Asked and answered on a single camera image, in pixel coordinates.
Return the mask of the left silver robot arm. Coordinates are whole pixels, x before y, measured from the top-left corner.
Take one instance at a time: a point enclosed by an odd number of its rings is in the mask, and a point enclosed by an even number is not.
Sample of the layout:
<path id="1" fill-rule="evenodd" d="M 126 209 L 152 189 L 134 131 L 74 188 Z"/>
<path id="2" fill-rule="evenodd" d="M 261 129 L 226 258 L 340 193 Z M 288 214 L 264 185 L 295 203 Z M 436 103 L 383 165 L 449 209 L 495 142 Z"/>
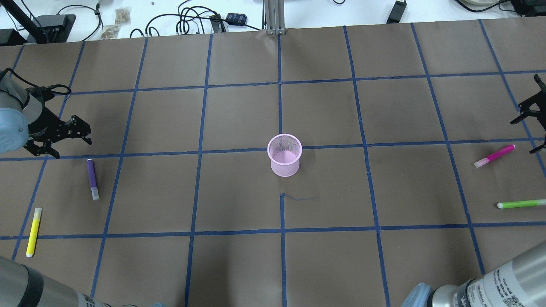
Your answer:
<path id="1" fill-rule="evenodd" d="M 25 148 L 33 156 L 60 154 L 52 147 L 64 139 L 82 139 L 88 145 L 90 125 L 73 115 L 62 121 L 46 106 L 56 95 L 70 95 L 66 85 L 38 86 L 28 82 L 25 89 L 12 77 L 12 68 L 1 72 L 1 152 Z M 1 258 L 1 305 L 3 307 L 105 307 L 107 303 L 75 290 L 24 264 Z"/>

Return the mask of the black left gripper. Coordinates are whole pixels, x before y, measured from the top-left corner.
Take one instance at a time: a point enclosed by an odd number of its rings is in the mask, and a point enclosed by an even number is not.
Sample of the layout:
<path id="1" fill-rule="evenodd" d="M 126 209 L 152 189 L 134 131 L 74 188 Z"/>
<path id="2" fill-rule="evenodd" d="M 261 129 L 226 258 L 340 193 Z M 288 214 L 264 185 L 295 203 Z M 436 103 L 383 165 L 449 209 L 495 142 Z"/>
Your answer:
<path id="1" fill-rule="evenodd" d="M 29 101 L 24 111 L 29 106 L 38 106 L 40 111 L 37 118 L 28 120 L 29 140 L 23 146 L 34 156 L 50 155 L 60 159 L 60 154 L 52 144 L 64 139 L 82 139 L 86 144 L 92 145 L 90 138 L 92 130 L 90 125 L 76 115 L 72 115 L 68 121 L 62 121 L 56 113 L 46 107 L 45 103 L 54 99 L 56 95 L 68 95 L 71 89 L 66 87 L 66 92 L 56 91 L 54 87 L 29 87 L 26 89 L 29 94 Z"/>

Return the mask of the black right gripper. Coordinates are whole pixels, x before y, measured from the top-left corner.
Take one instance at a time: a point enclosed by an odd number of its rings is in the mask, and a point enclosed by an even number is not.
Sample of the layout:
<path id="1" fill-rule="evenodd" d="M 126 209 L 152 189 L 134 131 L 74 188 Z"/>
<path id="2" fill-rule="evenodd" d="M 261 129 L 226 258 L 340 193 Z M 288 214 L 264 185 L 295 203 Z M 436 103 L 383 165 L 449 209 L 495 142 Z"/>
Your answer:
<path id="1" fill-rule="evenodd" d="M 534 75 L 534 81 L 540 88 L 539 93 L 517 105 L 519 107 L 520 115 L 510 122 L 511 125 L 518 124 L 527 117 L 536 117 L 541 125 L 546 124 L 546 85 L 538 74 Z M 529 154 L 535 154 L 545 150 L 546 144 L 544 143 L 530 150 Z"/>

